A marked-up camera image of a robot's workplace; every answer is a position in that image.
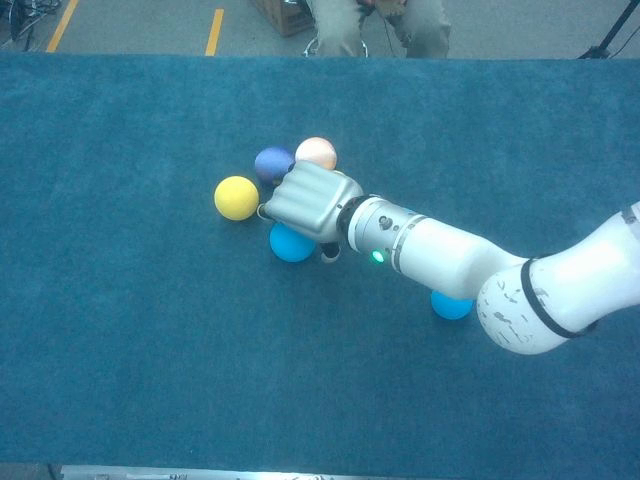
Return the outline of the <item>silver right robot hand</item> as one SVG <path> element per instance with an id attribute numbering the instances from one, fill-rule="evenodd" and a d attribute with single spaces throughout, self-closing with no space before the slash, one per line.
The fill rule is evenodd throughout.
<path id="1" fill-rule="evenodd" d="M 321 247 L 321 260 L 333 263 L 340 256 L 338 217 L 346 204 L 364 195 L 352 178 L 310 161 L 296 161 L 256 210 L 263 220 L 284 224 Z"/>

